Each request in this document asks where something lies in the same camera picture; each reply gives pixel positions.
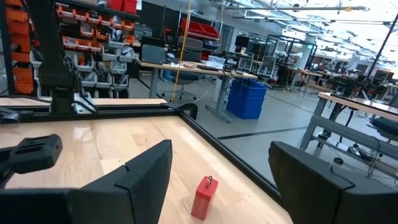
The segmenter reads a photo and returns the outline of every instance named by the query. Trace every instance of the gray floor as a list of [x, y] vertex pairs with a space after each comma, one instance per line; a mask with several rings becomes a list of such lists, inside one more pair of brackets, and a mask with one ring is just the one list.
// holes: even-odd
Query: gray floor
[[[143, 75], [141, 76], [141, 80], [149, 86], [150, 76]], [[164, 91], [173, 90], [173, 87], [174, 83], [164, 82], [159, 79], [157, 93], [161, 95]], [[133, 98], [147, 98], [149, 94], [147, 87], [138, 80], [131, 80], [130, 90]], [[212, 135], [218, 137], [223, 144], [243, 158], [271, 182], [274, 182], [268, 164], [268, 148], [271, 141], [283, 141], [292, 146], [298, 146], [317, 105], [316, 94], [297, 94], [289, 91], [269, 90], [267, 91], [266, 99], [262, 106], [261, 117], [259, 119], [240, 119], [228, 111], [225, 111], [232, 119], [232, 123], [228, 124], [205, 109], [206, 104], [215, 105], [213, 101], [215, 85], [212, 86], [212, 82], [207, 80], [195, 82], [191, 85], [186, 85], [185, 90], [196, 94], [197, 98], [208, 91], [206, 95], [203, 95], [203, 97], [196, 102], [199, 107], [197, 122]], [[169, 100], [171, 99], [171, 95], [165, 95], [164, 98]], [[193, 100], [188, 98], [183, 98], [182, 100], [176, 99], [176, 103], [189, 101]], [[332, 109], [333, 105], [330, 108], [326, 107], [323, 116], [328, 117]], [[346, 109], [339, 115], [337, 122], [345, 124], [348, 117], [349, 110]], [[354, 114], [349, 127], [373, 135], [380, 140], [387, 141], [387, 139], [381, 137], [376, 130], [367, 125], [369, 124], [370, 117], [371, 114], [367, 114], [367, 117], [365, 117], [364, 113], [357, 112]], [[338, 140], [338, 138], [339, 136], [332, 135], [332, 139]], [[344, 139], [343, 143], [348, 146], [353, 144], [353, 142], [347, 139]], [[321, 151], [316, 151], [316, 144], [316, 142], [311, 142], [307, 152], [325, 161], [332, 162], [337, 152], [328, 147], [324, 147]], [[345, 167], [345, 169], [361, 174], [368, 172], [367, 165], [344, 154], [339, 155], [347, 164], [358, 168], [352, 169]], [[396, 161], [385, 157], [383, 157], [383, 161], [394, 167], [398, 167], [398, 162]], [[373, 179], [377, 179], [378, 181], [395, 187], [394, 180], [392, 180], [391, 177], [376, 170]]]

